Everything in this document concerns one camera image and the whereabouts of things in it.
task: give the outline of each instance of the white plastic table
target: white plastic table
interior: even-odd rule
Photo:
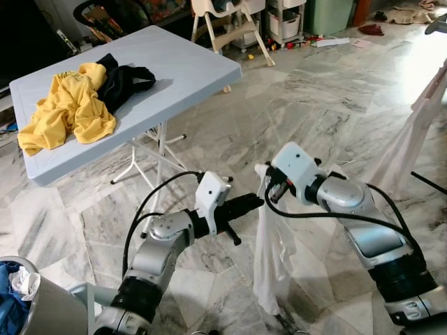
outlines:
[[[167,120],[242,77],[238,63],[161,28],[150,26],[11,82],[10,91],[19,129],[30,121],[37,101],[47,96],[53,75],[77,70],[80,64],[98,61],[107,53],[111,53],[119,65],[147,67],[155,74],[156,84],[149,91],[132,96],[116,111],[117,127],[112,135],[92,144],[80,144],[70,135],[61,147],[53,150],[43,149],[32,157],[24,154],[28,178],[39,186],[45,186],[94,161],[125,142],[132,145],[133,156],[135,148],[138,148],[158,158],[156,184],[159,184],[162,163],[177,170],[186,169],[177,159],[177,162],[173,163],[163,157],[165,149],[173,154],[166,146],[166,143],[173,142],[166,140]],[[142,133],[159,141],[158,153],[132,140]],[[134,160],[114,181],[133,166],[153,188],[154,185]]]

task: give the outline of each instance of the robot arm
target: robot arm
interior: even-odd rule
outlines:
[[[152,221],[149,236],[125,273],[118,294],[96,320],[95,335],[148,334],[177,258],[195,239],[226,232],[235,245],[241,243],[228,222],[263,201],[254,193],[225,201],[229,190],[215,173],[206,172],[196,191],[195,210],[185,209]]]
[[[291,189],[304,204],[318,204],[328,212],[392,223],[377,209],[365,183],[347,180],[336,173],[327,175],[296,143],[286,144],[271,165],[272,182],[279,185],[270,196],[273,202]],[[416,252],[420,251],[418,246],[383,225],[347,218],[338,221],[376,282],[396,325],[419,324],[447,312],[446,291],[428,272],[423,256]]]

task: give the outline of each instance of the television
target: television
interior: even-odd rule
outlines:
[[[0,31],[0,92],[14,79],[67,58],[68,48],[33,0],[1,0]]]

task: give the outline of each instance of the white cloth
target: white cloth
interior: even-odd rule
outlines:
[[[19,267],[19,271],[9,274],[9,282],[14,291],[19,292],[22,301],[31,301],[41,284],[41,275],[29,273],[24,267]]]
[[[258,196],[264,198],[265,188],[270,180],[265,176],[268,166],[256,164],[255,171],[261,178]],[[278,207],[285,210],[284,201]],[[258,303],[270,315],[279,314],[276,291],[279,285],[293,272],[290,256],[296,253],[295,241],[286,219],[276,215],[266,204],[258,208],[259,224],[254,255],[254,294]]]
[[[447,83],[446,72],[447,60],[411,106],[413,113],[404,127],[388,143],[384,152],[374,159],[371,168],[361,176],[361,180],[378,186],[392,198],[399,198],[399,191],[411,174],[428,128],[441,110],[441,99]],[[383,206],[383,199],[376,198],[374,197],[376,204]]]

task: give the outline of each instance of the yellow shirt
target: yellow shirt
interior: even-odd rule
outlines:
[[[61,146],[70,133],[83,144],[113,133],[117,122],[96,93],[105,79],[105,67],[96,63],[55,75],[48,97],[37,102],[31,122],[17,136],[27,155]]]

